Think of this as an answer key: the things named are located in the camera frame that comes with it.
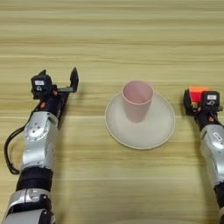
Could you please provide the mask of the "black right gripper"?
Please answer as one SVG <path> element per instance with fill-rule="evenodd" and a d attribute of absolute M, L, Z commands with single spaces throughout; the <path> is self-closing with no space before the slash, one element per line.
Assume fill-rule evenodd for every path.
<path fill-rule="evenodd" d="M 185 107 L 185 113 L 188 116 L 193 116 L 195 122 L 199 125 L 199 129 L 203 130 L 207 125 L 220 125 L 224 128 L 224 125 L 218 119 L 219 109 L 198 107 L 193 108 L 190 91 L 188 89 L 184 92 L 183 103 Z"/>

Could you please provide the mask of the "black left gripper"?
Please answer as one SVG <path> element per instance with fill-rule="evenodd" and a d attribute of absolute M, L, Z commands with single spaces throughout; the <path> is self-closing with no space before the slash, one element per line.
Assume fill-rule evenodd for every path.
<path fill-rule="evenodd" d="M 46 69 L 41 71 L 38 76 L 46 75 Z M 61 117 L 65 106 L 67 104 L 67 99 L 70 93 L 75 93 L 79 85 L 79 76 L 77 68 L 75 67 L 70 75 L 70 87 L 58 88 L 53 85 L 48 91 L 39 92 L 38 98 L 40 103 L 36 110 L 38 112 L 44 111 L 51 113 L 56 117 Z"/>

